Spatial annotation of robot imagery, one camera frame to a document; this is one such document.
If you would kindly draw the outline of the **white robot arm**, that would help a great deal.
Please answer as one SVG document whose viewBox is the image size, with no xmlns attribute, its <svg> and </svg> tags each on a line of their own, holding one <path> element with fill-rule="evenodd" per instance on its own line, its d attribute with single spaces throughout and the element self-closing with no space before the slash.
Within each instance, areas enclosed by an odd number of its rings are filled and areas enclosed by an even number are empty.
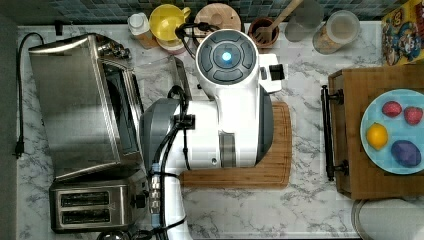
<svg viewBox="0 0 424 240">
<path fill-rule="evenodd" d="M 200 43 L 195 64 L 206 99 L 191 100 L 174 86 L 140 119 L 154 240 L 193 240 L 181 196 L 182 172 L 253 167 L 273 141 L 270 96 L 285 78 L 276 55 L 259 53 L 243 32 L 221 29 Z"/>
</svg>

